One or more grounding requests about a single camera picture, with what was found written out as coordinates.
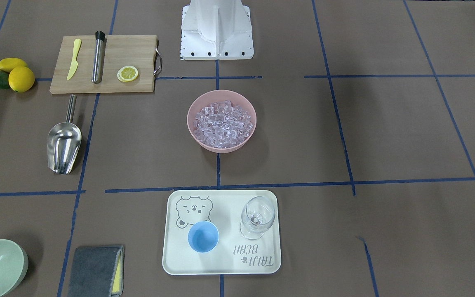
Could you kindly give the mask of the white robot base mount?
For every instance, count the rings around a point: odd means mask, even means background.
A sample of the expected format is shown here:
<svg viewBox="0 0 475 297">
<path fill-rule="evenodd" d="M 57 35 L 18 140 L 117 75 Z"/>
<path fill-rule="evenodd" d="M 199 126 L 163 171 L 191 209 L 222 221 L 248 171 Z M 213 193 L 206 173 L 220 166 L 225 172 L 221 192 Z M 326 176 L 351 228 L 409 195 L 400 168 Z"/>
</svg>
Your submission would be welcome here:
<svg viewBox="0 0 475 297">
<path fill-rule="evenodd" d="M 249 6 L 240 0 L 192 0 L 182 8 L 182 60 L 248 60 L 254 56 Z"/>
</svg>

